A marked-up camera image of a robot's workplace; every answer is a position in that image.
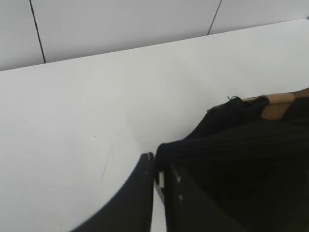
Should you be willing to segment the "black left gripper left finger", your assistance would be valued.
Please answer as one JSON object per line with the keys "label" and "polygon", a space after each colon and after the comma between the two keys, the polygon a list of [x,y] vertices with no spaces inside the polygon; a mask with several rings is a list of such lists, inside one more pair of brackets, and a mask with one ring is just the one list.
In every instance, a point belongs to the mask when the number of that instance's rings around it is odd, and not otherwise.
{"label": "black left gripper left finger", "polygon": [[149,232],[154,197],[154,155],[144,153],[118,192],[75,232]]}

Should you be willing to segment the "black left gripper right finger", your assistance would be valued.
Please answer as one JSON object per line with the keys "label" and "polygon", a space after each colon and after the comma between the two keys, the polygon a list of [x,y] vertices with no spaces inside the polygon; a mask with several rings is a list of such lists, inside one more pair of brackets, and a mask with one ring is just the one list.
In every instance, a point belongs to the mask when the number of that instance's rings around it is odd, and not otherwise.
{"label": "black left gripper right finger", "polygon": [[216,232],[215,204],[182,166],[172,164],[165,175],[165,215],[169,232]]}

